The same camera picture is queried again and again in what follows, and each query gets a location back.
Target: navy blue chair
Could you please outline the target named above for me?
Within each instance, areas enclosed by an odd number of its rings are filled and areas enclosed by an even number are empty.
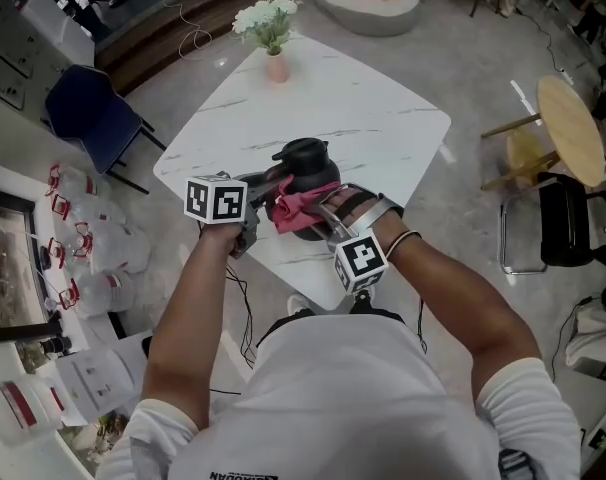
[[[149,194],[144,188],[115,173],[132,141],[140,134],[165,151],[151,132],[154,128],[121,98],[103,71],[73,65],[61,75],[45,99],[50,126],[64,140],[80,140],[99,174],[107,174]]]

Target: power strip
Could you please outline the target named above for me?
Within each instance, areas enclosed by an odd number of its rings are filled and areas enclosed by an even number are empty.
[[[567,74],[567,71],[565,71],[563,68],[561,68],[561,74],[563,75],[563,78],[565,78],[565,81],[570,84],[570,85],[574,85],[574,79]]]

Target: printed logo on shirt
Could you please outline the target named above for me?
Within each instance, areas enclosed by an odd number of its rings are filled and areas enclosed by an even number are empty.
[[[248,475],[247,473],[210,473],[210,480],[279,480],[278,476]]]

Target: water bottle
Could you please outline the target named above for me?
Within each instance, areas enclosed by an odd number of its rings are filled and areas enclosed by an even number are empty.
[[[92,252],[92,235],[87,231],[85,223],[77,224],[61,241],[50,238],[47,252],[59,269],[63,267],[72,274],[90,268],[90,253]]]
[[[74,227],[79,222],[90,220],[113,220],[125,224],[125,213],[116,203],[103,197],[83,194],[74,202],[64,198],[61,194],[54,194],[52,199],[52,212],[61,215],[63,222]]]
[[[134,283],[123,271],[83,274],[75,287],[75,311],[87,319],[108,311],[125,311],[134,304]]]
[[[109,220],[88,223],[92,235],[90,270],[125,270],[135,274],[145,270],[150,256],[150,242],[140,229]]]
[[[98,176],[90,176],[74,167],[56,164],[50,169],[49,190],[46,196],[58,193],[68,201],[75,201],[82,195],[99,196],[108,199],[110,186]]]

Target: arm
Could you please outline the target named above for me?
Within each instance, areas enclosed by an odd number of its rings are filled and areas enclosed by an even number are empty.
[[[328,204],[340,206],[354,189],[341,191]],[[350,225],[373,206],[367,201],[345,219]],[[400,217],[387,212],[373,226],[387,252],[407,230]],[[540,357],[536,341],[525,322],[483,277],[440,253],[417,236],[405,239],[389,261],[416,289],[434,316],[468,349],[474,360],[472,391],[476,398],[485,383],[504,366],[525,357]]]
[[[141,399],[167,402],[209,425],[210,376],[221,338],[228,254],[236,224],[206,227],[154,333]]]

